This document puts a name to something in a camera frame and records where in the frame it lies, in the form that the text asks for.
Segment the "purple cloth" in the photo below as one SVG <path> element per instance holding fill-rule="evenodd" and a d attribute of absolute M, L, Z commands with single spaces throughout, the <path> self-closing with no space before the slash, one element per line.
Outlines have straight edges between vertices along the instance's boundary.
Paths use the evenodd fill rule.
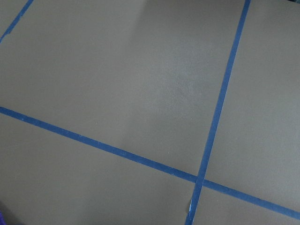
<path fill-rule="evenodd" d="M 7 225 L 1 211 L 0 211 L 0 225 Z"/>

